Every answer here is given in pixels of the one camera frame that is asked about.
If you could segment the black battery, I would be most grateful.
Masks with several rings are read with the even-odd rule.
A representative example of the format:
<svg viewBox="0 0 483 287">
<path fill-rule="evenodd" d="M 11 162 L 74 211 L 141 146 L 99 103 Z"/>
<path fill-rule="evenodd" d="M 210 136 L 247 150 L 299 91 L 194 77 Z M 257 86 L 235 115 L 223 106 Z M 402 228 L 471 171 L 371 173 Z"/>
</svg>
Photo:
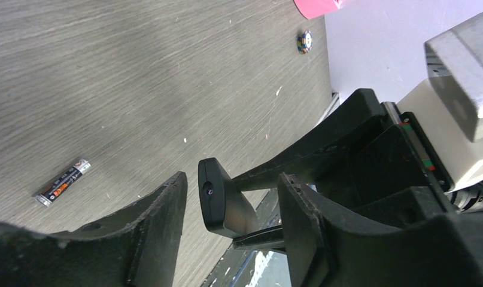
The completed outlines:
<svg viewBox="0 0 483 287">
<path fill-rule="evenodd" d="M 48 188 L 37 194 L 35 200 L 49 207 L 90 168 L 91 164 L 89 161 L 83 158 L 79 159 L 55 179 Z"/>
</svg>

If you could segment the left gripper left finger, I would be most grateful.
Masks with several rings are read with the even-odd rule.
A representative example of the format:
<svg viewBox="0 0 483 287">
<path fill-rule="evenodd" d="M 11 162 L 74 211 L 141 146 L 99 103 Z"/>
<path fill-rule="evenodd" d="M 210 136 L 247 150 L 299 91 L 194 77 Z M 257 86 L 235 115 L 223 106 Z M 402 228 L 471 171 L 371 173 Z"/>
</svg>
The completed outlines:
<svg viewBox="0 0 483 287">
<path fill-rule="evenodd" d="M 187 188 L 186 174 L 177 172 L 114 213 L 57 233 L 47 286 L 171 286 Z"/>
</svg>

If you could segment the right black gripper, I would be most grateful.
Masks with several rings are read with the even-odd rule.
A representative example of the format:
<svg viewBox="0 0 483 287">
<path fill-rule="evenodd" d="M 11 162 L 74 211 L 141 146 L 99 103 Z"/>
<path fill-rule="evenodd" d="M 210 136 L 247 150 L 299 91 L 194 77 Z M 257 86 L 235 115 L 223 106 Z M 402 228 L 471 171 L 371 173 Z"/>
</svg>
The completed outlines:
<svg viewBox="0 0 483 287">
<path fill-rule="evenodd" d="M 233 182 L 253 191 L 275 187 L 282 173 L 303 181 L 326 173 L 318 192 L 351 210 L 454 210 L 445 195 L 452 179 L 414 113 L 382 129 L 385 115 L 375 92 L 359 88 L 302 138 Z"/>
</svg>

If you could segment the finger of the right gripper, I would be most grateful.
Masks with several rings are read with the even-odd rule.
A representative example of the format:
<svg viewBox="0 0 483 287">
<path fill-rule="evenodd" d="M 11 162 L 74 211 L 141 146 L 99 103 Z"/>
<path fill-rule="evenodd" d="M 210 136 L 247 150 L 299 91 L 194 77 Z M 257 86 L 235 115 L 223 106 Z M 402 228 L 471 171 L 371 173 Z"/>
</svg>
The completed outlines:
<svg viewBox="0 0 483 287">
<path fill-rule="evenodd" d="M 265 228 L 233 239 L 232 246 L 237 250 L 286 253 L 282 225 Z"/>
</svg>

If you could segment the black remote control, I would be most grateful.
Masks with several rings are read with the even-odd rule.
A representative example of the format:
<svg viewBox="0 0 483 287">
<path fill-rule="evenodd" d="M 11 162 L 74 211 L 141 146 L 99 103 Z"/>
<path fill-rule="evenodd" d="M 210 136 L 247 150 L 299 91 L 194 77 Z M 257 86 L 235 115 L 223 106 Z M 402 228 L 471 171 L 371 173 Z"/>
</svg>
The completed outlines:
<svg viewBox="0 0 483 287">
<path fill-rule="evenodd" d="M 236 239 L 259 230 L 256 211 L 216 158 L 199 162 L 198 191 L 209 232 Z"/>
</svg>

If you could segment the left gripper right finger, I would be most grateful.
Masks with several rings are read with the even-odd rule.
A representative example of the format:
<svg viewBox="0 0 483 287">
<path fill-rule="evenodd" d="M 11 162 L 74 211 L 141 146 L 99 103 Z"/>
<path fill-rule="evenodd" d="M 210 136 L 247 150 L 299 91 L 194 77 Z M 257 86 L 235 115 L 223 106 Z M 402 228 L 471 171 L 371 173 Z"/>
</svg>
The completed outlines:
<svg viewBox="0 0 483 287">
<path fill-rule="evenodd" d="M 277 190 L 293 286 L 483 286 L 483 213 L 397 228 L 294 176 L 280 175 Z"/>
</svg>

